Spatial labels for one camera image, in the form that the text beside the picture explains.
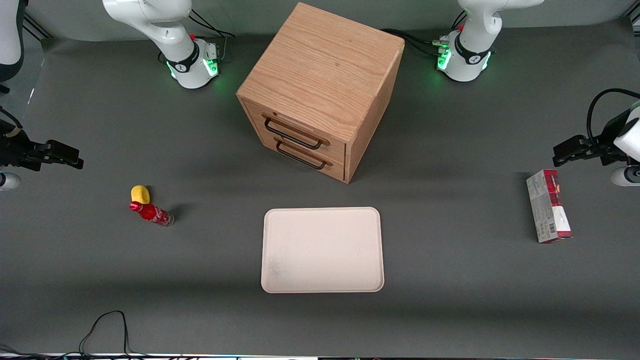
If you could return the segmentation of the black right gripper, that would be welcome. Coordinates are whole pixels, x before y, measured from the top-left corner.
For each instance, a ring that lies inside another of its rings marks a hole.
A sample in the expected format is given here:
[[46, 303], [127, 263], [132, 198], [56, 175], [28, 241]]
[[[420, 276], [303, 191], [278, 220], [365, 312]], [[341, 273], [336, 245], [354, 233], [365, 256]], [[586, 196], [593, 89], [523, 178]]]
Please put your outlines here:
[[26, 159], [30, 155], [44, 164], [62, 164], [77, 170], [82, 170], [84, 160], [80, 158], [80, 151], [73, 146], [57, 140], [45, 143], [35, 143], [19, 128], [7, 130], [1, 134], [0, 166], [22, 167], [31, 171], [39, 170], [39, 163]]

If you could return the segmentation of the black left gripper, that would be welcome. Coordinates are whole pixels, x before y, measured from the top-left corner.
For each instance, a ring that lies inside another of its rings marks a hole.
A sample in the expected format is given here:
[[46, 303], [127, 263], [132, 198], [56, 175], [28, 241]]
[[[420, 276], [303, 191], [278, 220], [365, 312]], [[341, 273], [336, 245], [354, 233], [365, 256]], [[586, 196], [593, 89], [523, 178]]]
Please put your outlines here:
[[592, 139], [583, 135], [576, 135], [553, 147], [553, 166], [561, 167], [568, 162], [599, 158], [602, 166], [610, 166], [618, 162], [631, 166], [633, 161], [622, 150], [615, 146], [614, 141], [627, 123], [630, 111], [624, 111], [610, 119], [604, 125], [600, 135], [595, 137], [598, 145]]

